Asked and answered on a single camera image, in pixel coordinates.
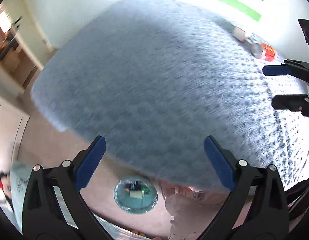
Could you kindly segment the red drink can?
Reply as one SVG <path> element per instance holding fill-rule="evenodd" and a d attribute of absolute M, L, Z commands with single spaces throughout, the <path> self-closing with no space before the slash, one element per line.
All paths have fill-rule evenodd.
<path fill-rule="evenodd" d="M 276 50 L 272 46 L 263 42 L 252 43 L 250 51 L 255 58 L 268 62 L 274 61 L 277 55 Z"/>

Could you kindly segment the wooden shelf furniture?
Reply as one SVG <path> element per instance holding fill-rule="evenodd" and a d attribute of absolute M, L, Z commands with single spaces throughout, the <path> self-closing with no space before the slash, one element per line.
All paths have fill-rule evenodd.
<path fill-rule="evenodd" d="M 23 17 L 15 21 L 0 7 L 0 63 L 5 71 L 24 89 L 39 71 L 39 62 L 18 34 Z"/>

